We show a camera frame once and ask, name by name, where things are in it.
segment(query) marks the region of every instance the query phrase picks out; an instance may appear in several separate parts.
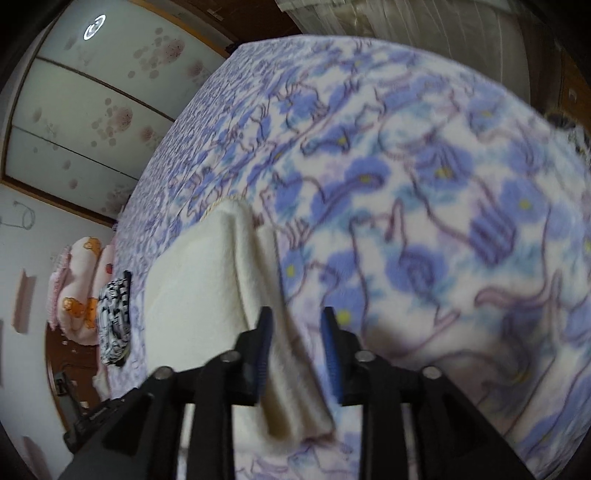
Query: cream cloth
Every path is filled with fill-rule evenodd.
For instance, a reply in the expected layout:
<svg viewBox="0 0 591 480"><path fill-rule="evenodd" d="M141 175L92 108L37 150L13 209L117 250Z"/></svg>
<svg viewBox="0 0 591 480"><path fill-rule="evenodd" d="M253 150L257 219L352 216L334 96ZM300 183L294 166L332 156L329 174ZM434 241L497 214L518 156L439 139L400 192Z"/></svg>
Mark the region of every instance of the cream cloth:
<svg viewBox="0 0 591 480"><path fill-rule="evenodd" d="M199 367L253 329L264 305L274 314L267 384L259 405L234 407L234 445L279 453L330 433L333 422L311 369L291 349L273 230L255 229L244 201L221 202L150 269L146 356L149 372L160 365L176 371ZM181 447L188 435L185 427Z"/></svg>

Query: bedsheet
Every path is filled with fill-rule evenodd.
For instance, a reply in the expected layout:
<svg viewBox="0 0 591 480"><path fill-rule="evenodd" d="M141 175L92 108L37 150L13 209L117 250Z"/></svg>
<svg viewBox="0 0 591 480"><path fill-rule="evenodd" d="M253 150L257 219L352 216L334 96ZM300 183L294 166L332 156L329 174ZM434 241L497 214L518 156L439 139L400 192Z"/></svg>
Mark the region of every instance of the bedsheet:
<svg viewBox="0 0 591 480"><path fill-rule="evenodd" d="M435 364L538 478L591 420L591 189L568 143L474 71L361 38L241 46L155 152L121 218L131 354L147 376L147 272L216 200L243 196L277 233L282 290L328 394L323 306L397 365ZM291 455L236 453L239 479L356 478L359 410Z"/></svg>

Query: pink pillow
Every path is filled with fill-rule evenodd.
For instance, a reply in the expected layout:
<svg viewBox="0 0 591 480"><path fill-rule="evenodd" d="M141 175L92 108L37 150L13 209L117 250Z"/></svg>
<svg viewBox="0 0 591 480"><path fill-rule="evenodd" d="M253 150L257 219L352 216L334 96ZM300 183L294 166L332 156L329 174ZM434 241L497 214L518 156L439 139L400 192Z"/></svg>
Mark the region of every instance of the pink pillow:
<svg viewBox="0 0 591 480"><path fill-rule="evenodd" d="M96 306L99 302L99 292L101 288L111 281L114 259L115 247L113 245L107 245L100 255L99 263L96 266L95 277L92 280L88 305L86 306L86 328L96 327Z"/></svg>
<svg viewBox="0 0 591 480"><path fill-rule="evenodd" d="M81 345L99 342L96 329L85 325L86 308L96 264L100 257L100 241L84 237L72 245L70 268L58 296L57 320L64 335Z"/></svg>
<svg viewBox="0 0 591 480"><path fill-rule="evenodd" d="M49 289L47 290L47 322L52 330L57 327L57 298L66 281L66 274L70 268L70 245L61 251L57 259L56 269L49 277Z"/></svg>

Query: white wall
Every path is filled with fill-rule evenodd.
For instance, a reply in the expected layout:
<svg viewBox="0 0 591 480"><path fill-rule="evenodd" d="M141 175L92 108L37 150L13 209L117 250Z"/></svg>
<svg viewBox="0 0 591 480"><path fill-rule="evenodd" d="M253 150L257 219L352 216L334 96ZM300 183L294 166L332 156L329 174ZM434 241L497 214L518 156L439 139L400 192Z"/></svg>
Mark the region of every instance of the white wall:
<svg viewBox="0 0 591 480"><path fill-rule="evenodd" d="M25 209L14 206L15 200L35 211L35 225L29 231L0 225L0 421L21 456L27 459L23 437L29 437L43 452L51 477L57 478L71 456L61 439L64 431L45 366L45 304L52 257L86 235L107 244L112 231L0 185L3 223L21 224ZM25 335L11 326L22 268L27 277L35 277Z"/></svg>

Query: blue gripper pad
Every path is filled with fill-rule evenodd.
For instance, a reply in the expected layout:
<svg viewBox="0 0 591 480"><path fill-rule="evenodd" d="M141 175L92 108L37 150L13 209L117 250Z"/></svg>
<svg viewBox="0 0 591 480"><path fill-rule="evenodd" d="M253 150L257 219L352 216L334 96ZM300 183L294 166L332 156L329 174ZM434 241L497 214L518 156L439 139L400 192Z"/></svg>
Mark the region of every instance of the blue gripper pad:
<svg viewBox="0 0 591 480"><path fill-rule="evenodd" d="M271 339L273 337L273 312L269 307L263 307L259 315L259 321L256 326L260 335L260 347L256 358L256 386L257 395L265 390L267 382L267 367L269 364L269 350L271 349Z"/></svg>
<svg viewBox="0 0 591 480"><path fill-rule="evenodd" d="M343 371L341 358L339 356L337 335L340 335L339 325L336 322L335 313L332 307L326 307L320 317L320 333L324 344L324 354L326 355L326 367L329 371L330 385L332 393L337 401L343 403Z"/></svg>

